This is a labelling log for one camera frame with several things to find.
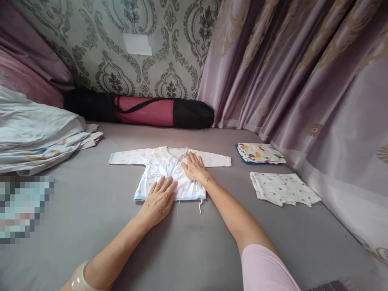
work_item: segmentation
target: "yoga mat bag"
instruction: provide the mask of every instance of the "yoga mat bag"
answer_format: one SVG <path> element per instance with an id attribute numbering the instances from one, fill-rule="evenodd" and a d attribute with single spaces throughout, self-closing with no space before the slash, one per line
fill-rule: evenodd
<path id="1" fill-rule="evenodd" d="M 147 124 L 184 129 L 211 127 L 214 110 L 196 100 L 142 98 L 97 93 L 85 88 L 65 93 L 66 110 L 86 120 Z"/>

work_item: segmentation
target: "bag strap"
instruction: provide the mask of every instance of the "bag strap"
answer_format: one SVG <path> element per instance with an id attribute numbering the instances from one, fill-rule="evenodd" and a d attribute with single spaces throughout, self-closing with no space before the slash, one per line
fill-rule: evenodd
<path id="1" fill-rule="evenodd" d="M 141 103 L 133 106 L 132 108 L 129 108 L 128 110 L 124 111 L 120 108 L 120 97 L 121 96 L 117 96 L 117 105 L 116 105 L 116 111 L 119 113 L 132 113 L 132 112 L 135 112 L 139 109 L 142 109 L 144 106 L 147 106 L 148 104 L 151 104 L 152 102 L 159 101 L 159 100 L 173 99 L 173 98 L 152 98 L 151 100 L 141 102 Z"/>

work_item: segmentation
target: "pixelated area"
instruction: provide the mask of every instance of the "pixelated area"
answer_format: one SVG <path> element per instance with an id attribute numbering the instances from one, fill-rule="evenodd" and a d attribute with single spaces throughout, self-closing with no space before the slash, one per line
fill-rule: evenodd
<path id="1" fill-rule="evenodd" d="M 54 194 L 53 176 L 0 176 L 0 244 L 28 238 Z"/>

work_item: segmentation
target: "woman's left hand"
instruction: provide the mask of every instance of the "woman's left hand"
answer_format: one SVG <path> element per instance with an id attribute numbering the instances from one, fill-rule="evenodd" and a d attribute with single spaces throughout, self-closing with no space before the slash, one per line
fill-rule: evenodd
<path id="1" fill-rule="evenodd" d="M 161 222 L 170 212 L 176 195 L 173 191 L 178 185 L 176 181 L 171 184 L 172 181 L 172 177 L 169 177 L 165 181 L 165 177 L 163 176 L 158 183 L 155 182 L 142 208 L 136 215 L 136 218 L 142 223 L 145 223 L 149 229 Z"/>

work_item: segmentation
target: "green patterned wallpaper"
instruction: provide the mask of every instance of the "green patterned wallpaper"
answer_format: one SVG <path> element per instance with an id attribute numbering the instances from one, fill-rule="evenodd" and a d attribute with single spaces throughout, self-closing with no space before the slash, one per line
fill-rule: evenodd
<path id="1" fill-rule="evenodd" d="M 196 99 L 221 0 L 12 0 L 77 85 L 128 96 Z M 127 53 L 121 33 L 150 37 Z"/>

